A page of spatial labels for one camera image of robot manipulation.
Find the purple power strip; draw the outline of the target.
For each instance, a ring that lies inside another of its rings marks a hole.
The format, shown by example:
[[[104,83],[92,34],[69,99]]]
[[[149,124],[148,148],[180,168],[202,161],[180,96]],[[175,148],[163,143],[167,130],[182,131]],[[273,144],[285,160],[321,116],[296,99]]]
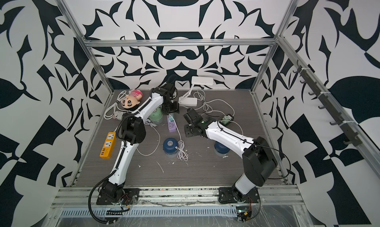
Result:
[[[168,125],[168,130],[170,133],[174,133],[177,131],[177,126],[176,126],[173,113],[170,113],[169,115],[167,115],[167,125]]]

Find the green meat grinder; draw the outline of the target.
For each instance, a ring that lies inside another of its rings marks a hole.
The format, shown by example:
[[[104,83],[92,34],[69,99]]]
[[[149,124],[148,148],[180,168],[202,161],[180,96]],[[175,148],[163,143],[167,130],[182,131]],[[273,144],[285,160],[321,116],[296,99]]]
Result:
[[[149,116],[149,120],[155,124],[160,125],[163,121],[163,113],[160,107],[156,108],[151,115]]]

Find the green charger plug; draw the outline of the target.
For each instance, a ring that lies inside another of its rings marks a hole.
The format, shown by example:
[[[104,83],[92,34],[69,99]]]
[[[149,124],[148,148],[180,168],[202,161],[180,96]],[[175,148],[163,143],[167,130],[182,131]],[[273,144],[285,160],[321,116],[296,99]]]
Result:
[[[234,117],[232,117],[231,115],[225,115],[225,116],[223,117],[223,119],[221,120],[221,122],[224,123],[224,124],[228,124],[228,123],[231,122],[233,119],[234,119]]]

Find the black power strip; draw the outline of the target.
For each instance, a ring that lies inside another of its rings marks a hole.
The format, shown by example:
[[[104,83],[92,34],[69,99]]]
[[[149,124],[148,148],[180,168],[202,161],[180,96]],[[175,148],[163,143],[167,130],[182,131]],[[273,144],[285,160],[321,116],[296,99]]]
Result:
[[[227,126],[228,124],[232,123],[234,121],[234,116],[231,114],[225,115],[221,120],[220,123],[224,126]]]

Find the blue meat grinder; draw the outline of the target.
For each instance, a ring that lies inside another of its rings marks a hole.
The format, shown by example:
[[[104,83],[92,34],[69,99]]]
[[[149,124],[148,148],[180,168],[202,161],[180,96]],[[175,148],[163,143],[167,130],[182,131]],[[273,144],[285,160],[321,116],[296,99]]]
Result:
[[[174,138],[168,138],[163,143],[163,151],[169,157],[174,157],[178,154],[178,141]]]
[[[224,157],[229,153],[230,149],[219,142],[215,142],[214,151],[217,156]]]

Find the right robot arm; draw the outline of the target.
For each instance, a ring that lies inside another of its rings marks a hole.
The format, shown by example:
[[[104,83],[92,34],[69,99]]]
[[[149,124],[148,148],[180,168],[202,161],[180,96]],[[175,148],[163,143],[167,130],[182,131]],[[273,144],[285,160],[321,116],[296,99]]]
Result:
[[[278,166],[274,151],[262,137],[251,138],[239,134],[221,121],[202,117],[195,109],[189,108],[184,114],[186,137],[201,136],[222,144],[242,158],[244,173],[232,185],[218,189],[221,204],[259,203],[258,187],[262,187]]]

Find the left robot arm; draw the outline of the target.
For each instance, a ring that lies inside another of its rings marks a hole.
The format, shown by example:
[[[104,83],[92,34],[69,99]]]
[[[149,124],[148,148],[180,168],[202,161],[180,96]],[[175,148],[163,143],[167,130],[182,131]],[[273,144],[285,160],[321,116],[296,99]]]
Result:
[[[179,104],[175,101],[177,88],[173,83],[165,83],[162,86],[151,89],[147,100],[139,108],[120,122],[116,130],[116,138],[121,140],[121,148],[112,172],[101,180],[94,190],[98,187],[97,204],[120,204],[125,203],[122,200],[124,195],[123,187],[126,180],[126,174],[134,152],[146,137],[145,122],[157,108],[162,108],[162,114],[179,112]]]

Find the cartoon head toy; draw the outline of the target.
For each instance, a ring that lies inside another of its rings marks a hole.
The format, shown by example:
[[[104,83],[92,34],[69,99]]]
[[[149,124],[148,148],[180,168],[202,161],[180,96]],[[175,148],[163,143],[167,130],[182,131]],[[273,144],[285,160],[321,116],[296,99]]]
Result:
[[[121,105],[127,111],[134,111],[138,108],[143,93],[140,90],[132,90],[121,100]]]

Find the yellow power strip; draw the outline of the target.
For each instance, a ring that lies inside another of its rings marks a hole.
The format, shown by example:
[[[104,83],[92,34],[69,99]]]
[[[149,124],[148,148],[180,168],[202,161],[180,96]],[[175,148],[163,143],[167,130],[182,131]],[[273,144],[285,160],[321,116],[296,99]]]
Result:
[[[116,141],[116,132],[109,132],[100,153],[102,159],[109,159],[111,157]]]

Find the wall hook rack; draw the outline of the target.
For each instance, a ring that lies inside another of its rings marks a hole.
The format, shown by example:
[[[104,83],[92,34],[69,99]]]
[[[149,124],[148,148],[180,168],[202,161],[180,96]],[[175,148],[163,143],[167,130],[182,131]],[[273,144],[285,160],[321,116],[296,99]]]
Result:
[[[363,141],[359,136],[358,130],[354,127],[354,121],[344,114],[343,109],[331,92],[327,90],[310,68],[303,67],[299,64],[299,61],[296,62],[296,66],[295,73],[300,74],[303,78],[301,83],[307,84],[312,90],[309,95],[316,97],[321,102],[322,105],[318,108],[320,110],[327,110],[332,117],[333,121],[330,122],[330,125],[339,126],[347,137],[348,141],[344,141],[343,143],[346,145],[352,144],[355,147],[361,145]]]

